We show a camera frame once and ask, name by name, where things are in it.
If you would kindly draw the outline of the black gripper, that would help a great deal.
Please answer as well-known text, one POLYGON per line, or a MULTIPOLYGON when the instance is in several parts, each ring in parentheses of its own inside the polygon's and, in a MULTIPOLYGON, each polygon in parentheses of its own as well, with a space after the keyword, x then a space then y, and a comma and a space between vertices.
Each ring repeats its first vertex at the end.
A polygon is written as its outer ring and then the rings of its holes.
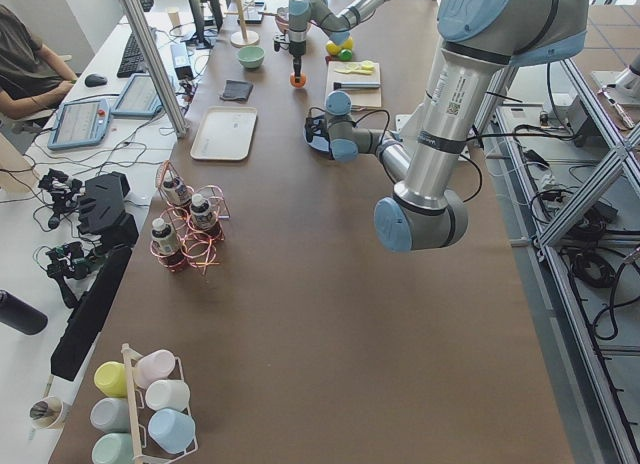
POLYGON ((273 38, 273 46, 276 52, 281 49, 287 50, 293 56, 293 76, 295 80, 302 77, 302 56, 306 53, 305 31, 286 31, 273 38))
POLYGON ((310 147, 328 147, 329 139, 323 114, 308 116, 304 123, 304 138, 310 147))

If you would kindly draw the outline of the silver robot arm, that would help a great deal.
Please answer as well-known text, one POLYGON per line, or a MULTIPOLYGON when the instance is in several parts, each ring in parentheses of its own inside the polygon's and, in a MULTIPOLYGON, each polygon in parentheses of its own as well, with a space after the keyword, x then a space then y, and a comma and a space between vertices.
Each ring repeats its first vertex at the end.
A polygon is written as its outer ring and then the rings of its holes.
POLYGON ((288 51, 292 56, 293 73, 290 84, 301 88, 306 83, 302 72, 302 57, 307 50, 307 27, 315 24, 336 45, 350 37, 350 31, 369 19, 384 3, 391 0, 354 0, 339 13, 334 13, 328 0, 289 0, 288 51))
POLYGON ((459 241, 468 218, 449 180, 494 74, 508 66, 556 62, 584 46, 589 0, 442 0, 441 38, 424 101, 407 122, 403 140, 385 130, 359 127, 350 97, 328 94, 309 142, 324 141, 329 154, 349 162, 378 158, 393 192, 374 209, 379 241, 389 250, 442 248, 459 241))

